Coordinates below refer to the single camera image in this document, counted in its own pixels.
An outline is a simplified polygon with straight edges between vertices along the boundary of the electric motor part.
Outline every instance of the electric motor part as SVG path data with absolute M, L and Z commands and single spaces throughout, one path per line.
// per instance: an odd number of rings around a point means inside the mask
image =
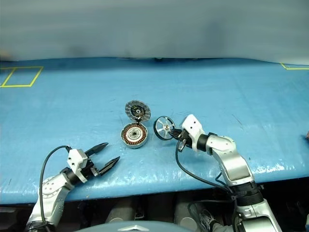
M 126 115 L 134 121 L 144 122 L 150 119 L 151 113 L 145 103 L 133 100 L 126 104 Z
M 121 139 L 130 148 L 139 148 L 147 141 L 146 127 L 138 123 L 127 124 L 121 131 Z
M 161 140 L 170 140 L 173 136 L 171 130 L 175 129 L 175 124 L 169 117 L 161 116 L 154 122 L 154 132 Z

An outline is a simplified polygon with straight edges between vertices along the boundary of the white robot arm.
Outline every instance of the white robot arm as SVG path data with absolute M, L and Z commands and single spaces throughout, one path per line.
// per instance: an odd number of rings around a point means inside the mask
M 235 141 L 212 133 L 206 135 L 194 115 L 189 115 L 184 120 L 182 129 L 192 140 L 191 147 L 194 151 L 205 151 L 219 162 L 226 184 L 236 195 L 238 219 L 234 222 L 234 229 L 238 232 L 281 232 L 246 160 L 237 152 Z M 180 151 L 184 144 L 185 141 L 179 147 Z

